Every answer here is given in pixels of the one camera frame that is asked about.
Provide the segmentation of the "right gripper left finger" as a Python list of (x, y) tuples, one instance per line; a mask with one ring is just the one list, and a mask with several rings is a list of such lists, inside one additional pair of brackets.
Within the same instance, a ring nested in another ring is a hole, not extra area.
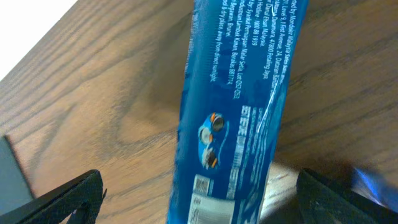
[(89, 170), (39, 198), (1, 215), (1, 223), (95, 223), (104, 200), (100, 171)]

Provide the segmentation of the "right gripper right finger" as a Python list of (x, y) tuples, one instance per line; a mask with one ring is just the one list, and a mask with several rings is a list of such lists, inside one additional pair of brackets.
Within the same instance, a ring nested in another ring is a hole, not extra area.
[(305, 223), (397, 223), (397, 212), (314, 170), (302, 169), (296, 187)]

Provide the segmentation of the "dark blue candy bar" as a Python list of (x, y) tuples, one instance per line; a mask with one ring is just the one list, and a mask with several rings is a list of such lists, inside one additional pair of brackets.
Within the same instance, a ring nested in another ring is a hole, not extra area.
[(351, 190), (390, 210), (397, 212), (397, 186), (369, 169), (353, 169)]

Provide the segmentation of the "dark green gift box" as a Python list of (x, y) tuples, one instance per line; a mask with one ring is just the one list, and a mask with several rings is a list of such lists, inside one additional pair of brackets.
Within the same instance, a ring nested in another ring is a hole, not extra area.
[(1, 215), (35, 199), (7, 136), (1, 136)]

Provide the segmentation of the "blue Oreo snack pack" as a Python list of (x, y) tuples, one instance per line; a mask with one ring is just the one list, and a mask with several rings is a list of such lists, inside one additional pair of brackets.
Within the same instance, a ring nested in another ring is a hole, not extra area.
[(198, 0), (167, 222), (258, 223), (307, 0)]

